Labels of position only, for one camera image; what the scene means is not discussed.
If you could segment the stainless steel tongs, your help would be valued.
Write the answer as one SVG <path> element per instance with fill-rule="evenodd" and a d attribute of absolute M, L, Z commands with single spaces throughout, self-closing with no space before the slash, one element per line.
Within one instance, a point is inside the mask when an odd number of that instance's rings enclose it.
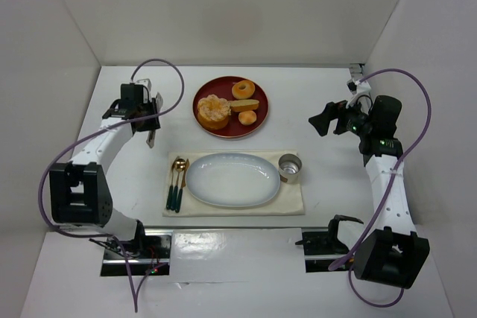
<path fill-rule="evenodd" d="M 157 106 L 157 112 L 160 112 L 160 110 L 162 109 L 162 106 L 163 106 L 163 98 L 162 98 L 162 96 L 159 92 L 156 93 L 155 104 Z M 155 138 L 156 138 L 156 130 L 150 130 L 148 132 L 148 138 L 146 140 L 146 144 L 149 146 L 149 148 L 154 147 Z"/>

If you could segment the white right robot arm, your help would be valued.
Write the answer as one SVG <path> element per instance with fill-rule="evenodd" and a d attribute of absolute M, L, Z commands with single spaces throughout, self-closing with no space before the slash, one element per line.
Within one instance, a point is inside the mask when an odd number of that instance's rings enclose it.
<path fill-rule="evenodd" d="M 371 184 L 374 214 L 349 248 L 357 279 L 409 289 L 429 252 L 429 242 L 418 236 L 409 214 L 403 180 L 405 153 L 395 137 L 402 104 L 387 95 L 376 97 L 369 112 L 361 104 L 329 102 L 309 119 L 320 136 L 336 121 L 334 133 L 359 137 L 359 152 Z"/>

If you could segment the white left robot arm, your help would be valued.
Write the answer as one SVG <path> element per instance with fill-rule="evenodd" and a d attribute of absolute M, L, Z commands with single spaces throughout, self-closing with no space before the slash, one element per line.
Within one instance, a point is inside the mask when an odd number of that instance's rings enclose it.
<path fill-rule="evenodd" d="M 89 141 L 67 163 L 49 170 L 51 215 L 55 223 L 94 226 L 99 232 L 116 236 L 132 253 L 145 247 L 143 224 L 113 207 L 106 173 L 122 147 L 137 132 L 147 132 L 146 144 L 154 146 L 159 119 L 129 123 L 129 119 L 157 114 L 163 104 L 160 94 L 151 96 L 151 81 L 123 83 L 121 97 L 103 114 L 106 131 Z"/>

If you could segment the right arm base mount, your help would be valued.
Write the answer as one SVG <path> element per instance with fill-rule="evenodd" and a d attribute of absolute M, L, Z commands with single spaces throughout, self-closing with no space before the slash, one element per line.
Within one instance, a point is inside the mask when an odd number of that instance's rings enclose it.
<path fill-rule="evenodd" d="M 307 273 L 328 272 L 328 266 L 346 255 L 349 250 L 343 243 L 332 240 L 327 231 L 302 231 L 302 238 L 295 245 L 303 249 Z"/>

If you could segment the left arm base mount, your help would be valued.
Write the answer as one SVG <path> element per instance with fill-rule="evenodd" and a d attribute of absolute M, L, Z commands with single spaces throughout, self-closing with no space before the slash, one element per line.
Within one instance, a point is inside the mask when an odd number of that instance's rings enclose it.
<path fill-rule="evenodd" d="M 101 277 L 127 276 L 124 256 L 119 245 L 111 240 L 91 242 L 104 249 L 101 263 Z M 143 276 L 151 271 L 152 276 L 168 276 L 170 273 L 172 231 L 149 230 L 145 233 L 145 243 L 137 252 L 130 244 L 123 243 L 127 251 L 132 276 Z"/>

